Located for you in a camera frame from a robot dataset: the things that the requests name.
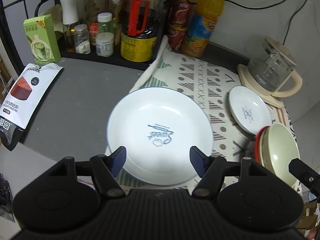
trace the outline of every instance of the teapot lid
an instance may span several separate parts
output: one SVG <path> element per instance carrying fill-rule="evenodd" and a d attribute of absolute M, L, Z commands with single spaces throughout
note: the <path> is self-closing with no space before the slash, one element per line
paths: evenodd
<path fill-rule="evenodd" d="M 279 41 L 275 41 L 273 38 L 269 36 L 265 36 L 265 41 L 273 47 L 288 63 L 290 63 L 293 67 L 297 66 L 297 62 L 290 54 L 289 50 L 281 44 Z"/>

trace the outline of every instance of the snack bag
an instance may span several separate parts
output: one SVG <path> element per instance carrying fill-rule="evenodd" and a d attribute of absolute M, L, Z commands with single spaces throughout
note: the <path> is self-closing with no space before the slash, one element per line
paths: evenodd
<path fill-rule="evenodd" d="M 29 63 L 10 89 L 0 108 L 0 138 L 9 151 L 16 147 L 33 111 L 61 69 L 55 63 Z"/>

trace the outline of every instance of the metal rack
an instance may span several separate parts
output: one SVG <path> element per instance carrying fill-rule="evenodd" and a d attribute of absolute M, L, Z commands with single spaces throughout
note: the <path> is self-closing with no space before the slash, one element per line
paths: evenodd
<path fill-rule="evenodd" d="M 41 0 L 40 1 L 40 3 L 35 8 L 34 17 L 38 16 L 38 12 L 39 12 L 41 5 L 43 5 L 47 1 L 49 1 L 49 0 Z M 67 52 L 67 50 L 65 48 L 63 38 L 60 38 L 58 40 L 58 46 L 59 46 L 61 56 L 67 57 L 67 58 L 90 60 L 90 61 L 95 61 L 95 62 L 102 62 L 102 63 L 108 63 L 108 64 L 113 64 L 113 65 L 125 66 L 125 67 L 129 67 L 129 68 L 134 68 L 134 69 L 146 70 L 147 67 L 149 66 L 149 64 L 151 64 L 155 60 L 158 49 L 161 44 L 162 36 L 164 34 L 166 34 L 166 30 L 168 28 L 168 17 L 169 17 L 170 5 L 171 5 L 172 1 L 173 0 L 166 0 L 164 2 L 164 10 L 162 12 L 162 16 L 160 19 L 160 27 L 159 27 L 158 34 L 157 34 L 156 44 L 153 49 L 153 55 L 152 55 L 151 60 L 149 60 L 147 62 L 132 62 L 132 61 L 129 61 L 129 60 L 122 58 L 119 54 L 116 54 L 116 53 L 111 57 L 100 57 L 100 56 L 97 56 L 95 49 L 92 49 L 91 50 L 92 52 L 90 54 L 86 54 L 86 55 L 77 54 L 77 53 L 70 53 L 70 52 Z M 26 6 L 26 0 L 16 0 L 6 6 L 3 6 L 3 1 L 0 0 L 0 38 L 4 44 L 5 50 L 8 53 L 8 56 L 12 62 L 12 65 L 14 66 L 17 74 L 20 74 L 22 72 L 22 70 L 24 69 L 24 65 L 20 59 L 20 56 L 19 56 L 17 49 L 16 49 L 16 46 L 13 42 L 10 30 L 9 30 L 8 22 L 6 20 L 6 16 L 4 13 L 4 9 L 6 9 L 14 4 L 17 4 L 19 2 L 24 3 L 26 18 L 28 19 L 29 15 L 28 15 L 27 6 Z M 54 3 L 59 4 L 60 1 L 54 0 Z"/>

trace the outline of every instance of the gray countertop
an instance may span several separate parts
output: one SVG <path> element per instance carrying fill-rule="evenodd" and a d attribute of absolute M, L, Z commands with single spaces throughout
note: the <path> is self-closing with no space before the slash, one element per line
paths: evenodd
<path fill-rule="evenodd" d="M 106 149 L 112 109 L 142 71 L 104 63 L 62 58 L 61 75 L 44 96 L 22 142 L 53 160 L 74 156 L 87 161 Z"/>

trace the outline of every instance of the matcha latte box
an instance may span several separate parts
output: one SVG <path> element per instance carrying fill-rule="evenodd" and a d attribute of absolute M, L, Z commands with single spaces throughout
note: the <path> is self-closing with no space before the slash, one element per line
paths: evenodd
<path fill-rule="evenodd" d="M 37 65 L 58 63 L 61 59 L 51 14 L 27 19 L 23 23 Z"/>

